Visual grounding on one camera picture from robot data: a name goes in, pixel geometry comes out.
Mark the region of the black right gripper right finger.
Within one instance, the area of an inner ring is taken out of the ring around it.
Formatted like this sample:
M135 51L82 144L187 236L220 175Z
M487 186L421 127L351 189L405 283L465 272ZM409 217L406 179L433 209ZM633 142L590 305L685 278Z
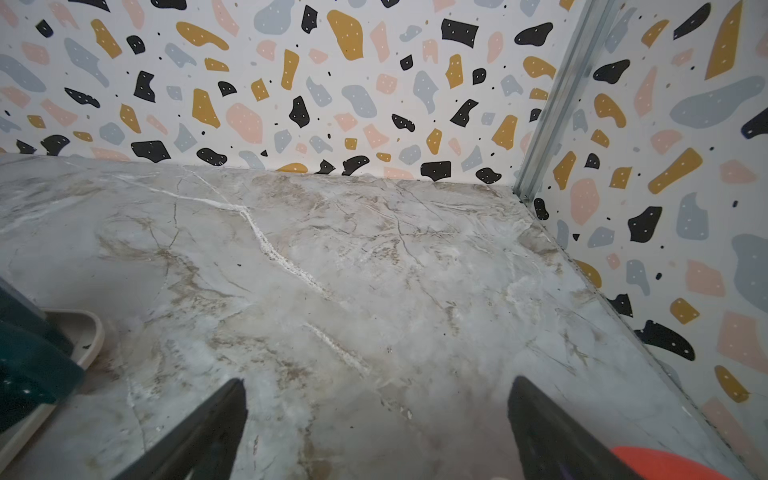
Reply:
M526 479L640 477L524 376L514 379L507 416Z

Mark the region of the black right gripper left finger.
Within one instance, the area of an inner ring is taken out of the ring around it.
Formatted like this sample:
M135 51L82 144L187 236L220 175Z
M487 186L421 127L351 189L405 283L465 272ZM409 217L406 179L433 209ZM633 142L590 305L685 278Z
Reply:
M227 381L119 479L228 479L248 410L241 379Z

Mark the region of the dark green mug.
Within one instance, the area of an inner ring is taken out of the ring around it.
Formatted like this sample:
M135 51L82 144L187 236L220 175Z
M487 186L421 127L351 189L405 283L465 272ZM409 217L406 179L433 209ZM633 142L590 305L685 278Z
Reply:
M1 282L1 430L38 406L56 405L82 382L73 342L8 282Z

